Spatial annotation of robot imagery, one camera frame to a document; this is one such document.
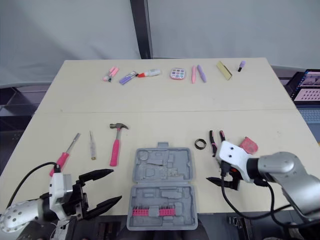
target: glue stick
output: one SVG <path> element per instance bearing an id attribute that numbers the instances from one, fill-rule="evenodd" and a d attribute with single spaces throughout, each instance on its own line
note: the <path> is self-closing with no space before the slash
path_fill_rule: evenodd
<path id="1" fill-rule="evenodd" d="M 161 74 L 161 70 L 160 69 L 151 69 L 149 71 L 140 73 L 138 75 L 138 78 L 144 78 L 144 77 L 152 77 L 152 76 L 157 76 Z"/>

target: tool case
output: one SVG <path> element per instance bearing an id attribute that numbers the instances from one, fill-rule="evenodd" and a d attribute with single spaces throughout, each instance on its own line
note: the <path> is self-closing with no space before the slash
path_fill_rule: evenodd
<path id="1" fill-rule="evenodd" d="M 139 148 L 126 226 L 131 231 L 194 230 L 198 226 L 191 152 L 186 147 Z"/>

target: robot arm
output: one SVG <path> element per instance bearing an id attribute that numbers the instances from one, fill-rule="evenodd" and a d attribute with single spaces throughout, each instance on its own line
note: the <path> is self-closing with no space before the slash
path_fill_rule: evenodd
<path id="1" fill-rule="evenodd" d="M 283 195 L 302 220 L 308 222 L 320 219 L 320 180 L 309 175 L 294 154 L 277 152 L 253 158 L 241 147 L 223 141 L 216 159 L 220 164 L 222 161 L 230 164 L 232 182 L 244 180 L 258 186 L 261 186 L 261 180 L 278 183 Z M 220 186 L 215 178 L 210 181 Z M 231 188 L 238 190 L 238 186 L 235 185 Z"/>
<path id="2" fill-rule="evenodd" d="M 68 220 L 76 215 L 77 220 L 89 220 L 112 208 L 122 196 L 99 203 L 96 208 L 89 208 L 87 194 L 82 187 L 89 180 L 98 180 L 112 173 L 112 169 L 100 169 L 79 176 L 72 185 L 71 175 L 55 172 L 51 178 L 49 192 L 38 199 L 16 203 L 8 207 L 0 217 L 0 229 L 5 233 L 21 230 L 30 221 L 42 224 L 54 220 Z"/>

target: hammer head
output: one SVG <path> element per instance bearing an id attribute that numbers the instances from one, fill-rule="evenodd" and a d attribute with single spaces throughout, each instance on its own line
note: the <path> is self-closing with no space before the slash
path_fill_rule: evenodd
<path id="1" fill-rule="evenodd" d="M 119 122 L 116 124 L 111 123 L 110 128 L 111 129 L 122 129 L 122 128 L 129 129 L 126 125 L 124 125 L 123 123 L 119 123 Z"/>

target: laptop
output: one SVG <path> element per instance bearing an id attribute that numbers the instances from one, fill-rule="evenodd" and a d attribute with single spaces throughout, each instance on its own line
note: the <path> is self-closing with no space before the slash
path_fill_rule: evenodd
<path id="1" fill-rule="evenodd" d="M 315 139 L 320 142 L 320 69 L 297 72 L 285 89 Z"/>

